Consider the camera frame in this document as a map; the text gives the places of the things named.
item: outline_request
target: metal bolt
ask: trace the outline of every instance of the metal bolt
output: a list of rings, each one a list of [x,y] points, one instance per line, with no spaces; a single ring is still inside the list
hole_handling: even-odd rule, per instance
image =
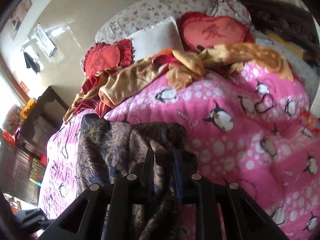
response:
[[[92,184],[91,186],[90,186],[90,190],[91,191],[96,191],[96,190],[98,190],[99,189],[99,185],[98,184]]]
[[[127,179],[128,180],[135,180],[137,178],[137,175],[136,174],[129,174],[128,176],[127,176]]]
[[[236,183],[236,182],[231,182],[231,183],[229,184],[229,187],[230,187],[231,189],[238,189],[238,188],[239,188],[239,184]]]
[[[199,180],[201,179],[201,175],[198,173],[192,174],[191,178],[193,178],[194,180]]]

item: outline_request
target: red ruffled pillow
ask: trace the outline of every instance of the red ruffled pillow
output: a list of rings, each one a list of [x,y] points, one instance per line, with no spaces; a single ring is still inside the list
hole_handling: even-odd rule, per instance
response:
[[[96,43],[85,55],[83,65],[87,76],[106,68],[127,67],[132,62],[132,43],[123,39],[113,44]]]
[[[180,37],[186,51],[196,46],[213,48],[217,44],[253,42],[249,29],[229,16],[210,17],[188,12],[177,20]]]

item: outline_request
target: pink comforter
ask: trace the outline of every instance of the pink comforter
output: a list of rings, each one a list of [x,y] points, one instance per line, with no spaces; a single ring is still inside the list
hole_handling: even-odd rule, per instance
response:
[[[175,91],[163,76],[105,118],[129,123],[178,122],[188,135],[186,149],[198,157],[199,173],[215,183],[236,181],[290,239],[308,238],[320,216],[318,138],[297,122],[308,95],[295,81],[281,80],[256,64],[223,78]],[[53,219],[76,197],[78,130],[86,110],[51,137],[39,207]],[[186,207],[184,217],[191,212]],[[194,220],[183,219],[183,234],[194,236]]]

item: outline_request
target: dark floral cloth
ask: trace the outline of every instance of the dark floral cloth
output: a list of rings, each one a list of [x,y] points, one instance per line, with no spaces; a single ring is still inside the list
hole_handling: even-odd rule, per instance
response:
[[[78,195],[93,183],[103,186],[117,182],[144,161],[149,148],[154,151],[151,196],[148,204],[133,205],[130,239],[175,239],[180,206],[173,150],[181,150],[190,172],[197,170],[196,156],[184,150],[185,128],[177,123],[111,122],[88,114],[82,118],[80,134],[76,166]]]

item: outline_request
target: black cloth hanging on wall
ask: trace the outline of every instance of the black cloth hanging on wall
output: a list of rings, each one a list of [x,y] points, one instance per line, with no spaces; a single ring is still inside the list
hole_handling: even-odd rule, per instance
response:
[[[33,61],[33,58],[26,52],[23,52],[24,59],[26,60],[27,68],[32,68],[33,71],[38,74],[40,72],[40,65]]]

